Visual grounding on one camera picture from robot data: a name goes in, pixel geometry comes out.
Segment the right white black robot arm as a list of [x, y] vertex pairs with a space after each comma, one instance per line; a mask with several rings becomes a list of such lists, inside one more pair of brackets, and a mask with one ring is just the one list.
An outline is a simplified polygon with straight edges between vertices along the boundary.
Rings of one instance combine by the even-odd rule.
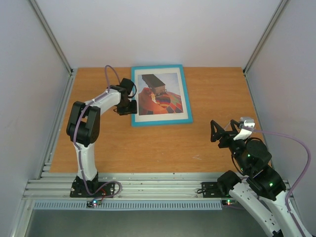
[[305, 175], [311, 162], [309, 148], [300, 140], [283, 134], [282, 137], [298, 142], [307, 152], [307, 163], [298, 179], [288, 190], [281, 176], [269, 162], [272, 159], [264, 142], [252, 133], [258, 132], [251, 118], [231, 120], [230, 130], [216, 121], [210, 122], [211, 142], [228, 148], [238, 173], [231, 170], [217, 179], [218, 191], [230, 196], [244, 207], [269, 237], [310, 237], [289, 198]]

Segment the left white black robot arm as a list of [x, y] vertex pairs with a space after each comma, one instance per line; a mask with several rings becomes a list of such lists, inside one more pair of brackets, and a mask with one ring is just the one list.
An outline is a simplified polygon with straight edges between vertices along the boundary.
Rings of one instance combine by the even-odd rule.
[[111, 85], [99, 96], [73, 103], [66, 133], [76, 150], [78, 173], [75, 183], [89, 197], [98, 194], [100, 185], [95, 166], [94, 147], [100, 133], [101, 115], [112, 107], [120, 116], [136, 114], [137, 102], [131, 92], [136, 85], [123, 78], [119, 85]]

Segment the turquoise picture frame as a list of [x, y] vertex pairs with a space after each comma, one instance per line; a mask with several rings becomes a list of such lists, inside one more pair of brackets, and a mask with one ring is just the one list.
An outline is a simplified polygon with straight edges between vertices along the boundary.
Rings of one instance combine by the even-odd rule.
[[[141, 74], [176, 73], [178, 75], [180, 94], [182, 98], [183, 113], [140, 116], [138, 115], [138, 76]], [[135, 99], [137, 101], [137, 114], [132, 115], [133, 127], [188, 124], [193, 122], [193, 115], [187, 90], [184, 69], [182, 65], [136, 66], [131, 68], [131, 79], [136, 85]]]

